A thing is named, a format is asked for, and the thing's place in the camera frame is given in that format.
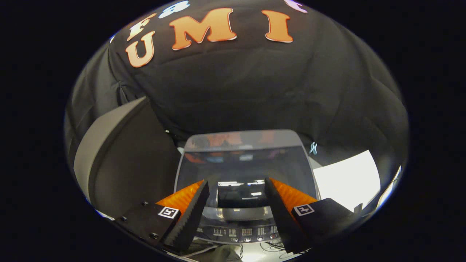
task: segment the white sheet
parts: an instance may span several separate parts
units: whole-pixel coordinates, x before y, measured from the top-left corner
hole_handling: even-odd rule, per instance
[[[378,170],[369,150],[340,162],[314,169],[321,199],[331,198],[354,212],[365,208],[380,192]]]

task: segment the cable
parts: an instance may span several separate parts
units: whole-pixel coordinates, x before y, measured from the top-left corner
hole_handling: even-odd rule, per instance
[[[178,257],[189,257],[189,256],[193,256],[193,255],[198,255],[198,254],[201,254],[201,253],[204,253],[212,248],[217,248],[219,247],[218,245],[215,245],[215,246],[211,246],[211,247],[208,247],[208,248],[205,248],[203,250],[200,250],[200,251],[197,251],[197,252],[194,252],[194,253],[191,253],[191,254],[187,254],[187,255],[181,255],[181,256],[178,256]]]

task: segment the fabric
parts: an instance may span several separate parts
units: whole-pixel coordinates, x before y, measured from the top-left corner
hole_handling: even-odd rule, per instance
[[[375,52],[342,25],[279,0],[189,1],[188,7],[159,18],[174,3],[122,28],[78,77],[65,119],[71,167],[93,121],[142,96],[177,141],[200,133],[292,129],[307,150],[312,142],[319,145],[313,159],[321,165],[369,150],[378,170],[387,170],[383,183],[404,165],[408,117],[400,90]],[[172,48],[172,21],[190,16],[201,22],[209,11],[225,7],[233,10],[229,21],[236,39],[212,42],[209,30],[202,43],[188,35],[189,47]],[[292,42],[266,37],[263,10],[290,17]],[[130,28],[153,13],[128,41]],[[144,57],[142,38],[151,31],[153,57],[136,68],[125,50],[137,41],[137,55]]]

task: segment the control panel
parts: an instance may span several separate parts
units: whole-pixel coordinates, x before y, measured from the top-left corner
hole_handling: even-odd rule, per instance
[[[262,225],[246,228],[200,225],[196,237],[224,243],[253,243],[278,238],[277,226]]]

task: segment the digital display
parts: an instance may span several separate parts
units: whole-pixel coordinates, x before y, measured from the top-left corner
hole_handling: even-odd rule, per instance
[[[252,228],[244,228],[241,230],[242,235],[253,235],[253,229]]]

